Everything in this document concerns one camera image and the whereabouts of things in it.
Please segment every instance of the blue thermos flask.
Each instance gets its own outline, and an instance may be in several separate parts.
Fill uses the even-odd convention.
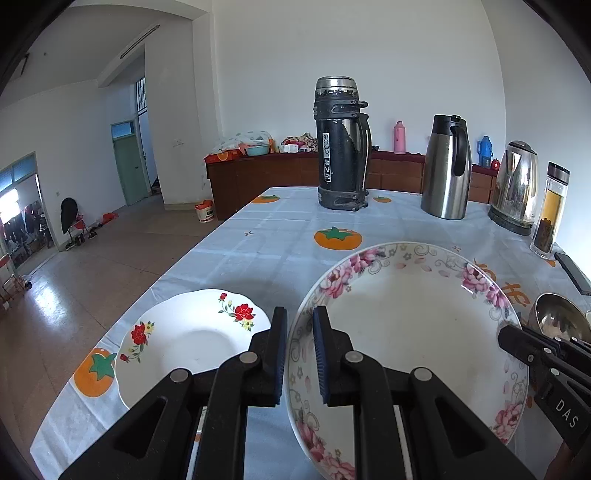
[[[479,140],[477,143],[477,151],[478,155],[480,156],[478,159],[478,164],[484,168],[491,167],[491,158],[492,158],[492,144],[491,139],[485,135],[482,140]]]

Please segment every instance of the window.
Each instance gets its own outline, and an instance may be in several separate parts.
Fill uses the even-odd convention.
[[[12,166],[14,181],[18,181],[35,173],[35,155],[28,155]]]
[[[0,192],[10,188],[16,182],[29,178],[36,169],[35,154],[31,153],[0,171]]]
[[[138,100],[139,115],[148,109],[148,104],[146,103],[146,77],[135,83],[135,96]]]
[[[0,219],[4,224],[19,213],[21,208],[18,206],[18,192],[16,189],[9,190],[0,197]]]
[[[134,133],[134,123],[124,122],[122,124],[111,125],[111,136],[113,139],[126,137]]]

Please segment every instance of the tablecloth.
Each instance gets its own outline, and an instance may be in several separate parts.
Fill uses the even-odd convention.
[[[113,325],[97,347],[117,352],[137,319],[172,296],[219,288],[249,297],[268,315],[287,308],[290,322],[316,280],[348,253],[321,247],[314,234],[332,227],[362,235],[360,248],[389,241],[416,241],[452,249],[483,268],[527,318],[536,297],[559,293],[583,312],[591,299],[574,287],[560,264],[536,257],[527,237],[487,217],[488,206],[469,202],[463,220],[449,221],[420,209],[420,195],[371,190],[358,212],[327,210],[313,187],[275,187],[219,226],[173,265]],[[555,455],[560,437],[528,398],[511,447],[537,478]],[[72,377],[47,413],[31,445],[39,470],[54,480],[124,413],[116,381],[99,397],[87,397]],[[304,456],[287,418],[285,402],[275,409],[250,408],[246,479],[320,478]]]

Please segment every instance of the electric kettle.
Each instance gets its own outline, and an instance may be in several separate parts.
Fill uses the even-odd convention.
[[[488,216],[511,232],[529,235],[538,197],[537,175],[536,152],[525,142],[509,143],[496,177]]]

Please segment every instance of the orange box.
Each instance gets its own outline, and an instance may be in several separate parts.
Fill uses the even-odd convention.
[[[205,163],[217,163],[221,161],[236,160],[242,156],[240,150],[226,150],[221,153],[212,153],[205,157]]]

